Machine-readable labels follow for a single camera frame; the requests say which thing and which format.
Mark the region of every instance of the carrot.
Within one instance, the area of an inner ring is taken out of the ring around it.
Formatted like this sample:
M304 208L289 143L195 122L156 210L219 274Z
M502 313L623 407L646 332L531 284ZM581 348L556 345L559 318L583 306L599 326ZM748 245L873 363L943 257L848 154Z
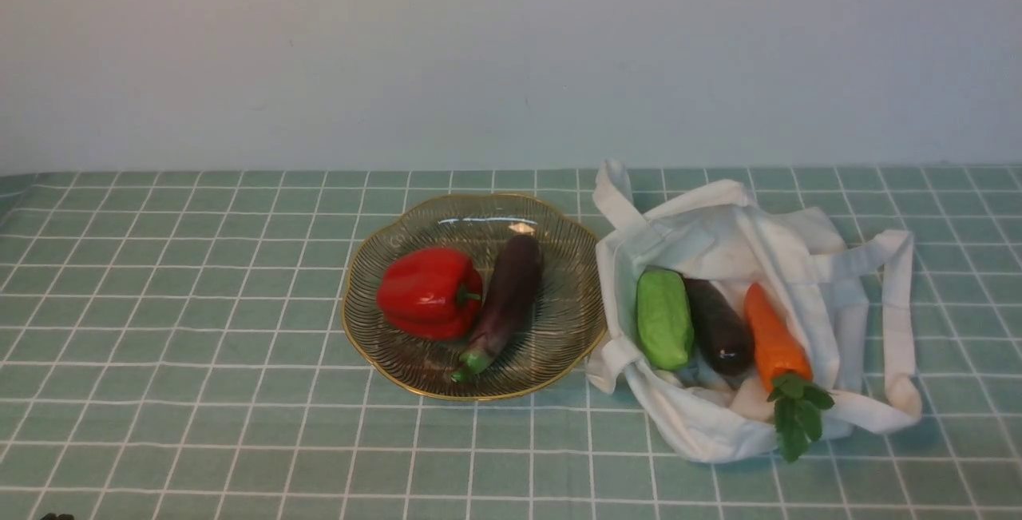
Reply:
M766 291L752 283L745 293L745 321L755 344L756 371L774 403L774 427L781 456L798 460L823 436L822 411L834 406L830 393L812 382L802 346L771 305Z
M745 322L755 339L756 370L768 393L774 392L774 379L785 373L794 373L812 382L809 360L777 316L759 283L752 283L745 293Z

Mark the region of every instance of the table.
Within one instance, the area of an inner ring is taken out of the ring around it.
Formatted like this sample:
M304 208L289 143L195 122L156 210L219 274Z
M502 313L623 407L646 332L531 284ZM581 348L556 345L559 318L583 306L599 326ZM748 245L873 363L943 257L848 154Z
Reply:
M454 404L354 351L337 304L373 230L431 196L516 190L602 235L595 171L20 175L0 178L3 517L1022 517L1022 168L632 171L643 209L718 178L766 210L822 207L850 244L916 233L920 425L705 466L582 372Z

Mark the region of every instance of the cloth bag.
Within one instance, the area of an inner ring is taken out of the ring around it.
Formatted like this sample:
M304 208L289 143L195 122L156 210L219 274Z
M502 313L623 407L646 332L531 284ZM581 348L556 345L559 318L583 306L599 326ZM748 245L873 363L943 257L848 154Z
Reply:
M588 360L587 378L612 393L623 375L679 455L716 463L773 451L773 408L754 370L734 392L705 361L680 375L649 364L637 346L635 317L636 286L649 266L711 280L737 310L753 280L763 284L809 357L814 381L833 394L824 438L847 436L854 426L887 434L919 422L909 310L912 233L886 230L848 250L821 209L770 215L734 181L711 182L642 215L632 203L625 168L614 160L600 168L593 199L614 232L596 246L608 330ZM862 394L869 300L860 277L881 268L889 404Z

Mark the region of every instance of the purple eggplant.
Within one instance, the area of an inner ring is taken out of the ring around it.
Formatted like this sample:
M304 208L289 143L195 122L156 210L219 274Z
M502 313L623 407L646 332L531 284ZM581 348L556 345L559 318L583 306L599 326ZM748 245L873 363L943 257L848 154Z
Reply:
M461 366L451 375L452 381L465 382L486 370L511 335L527 326L542 279L539 240L530 235L512 236L498 254L486 297L468 345L459 358Z
M710 281L685 279L696 344L721 375L737 377L752 366L752 331Z

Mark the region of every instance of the green leaf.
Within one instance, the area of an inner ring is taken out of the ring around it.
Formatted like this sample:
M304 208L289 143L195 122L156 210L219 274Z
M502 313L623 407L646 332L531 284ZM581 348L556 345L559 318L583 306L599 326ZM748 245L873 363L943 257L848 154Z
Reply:
M766 396L766 401L773 403L782 396L784 396L784 390L781 390L778 386L774 386L774 390L771 391L770 396Z
M809 448L809 440L805 436L805 431L798 424L799 404L788 396L782 396L774 405L774 427L777 429L777 442L781 456L787 462L795 462Z
M791 463L798 460L798 457L809 450L809 439L806 438L802 429L795 426L788 432L778 435L778 443L781 447L781 456L785 462Z
M805 387L805 399L821 411L827 411L834 407L834 397L825 389L816 384Z
M786 373L774 379L774 386L784 391L785 396L801 398L805 393L805 381L799 375Z
M796 426L795 403L788 396L781 396L774 404L774 428L780 434L792 426Z
M795 422L814 442L824 435L824 419L820 415L820 409L810 403L802 400L795 407Z

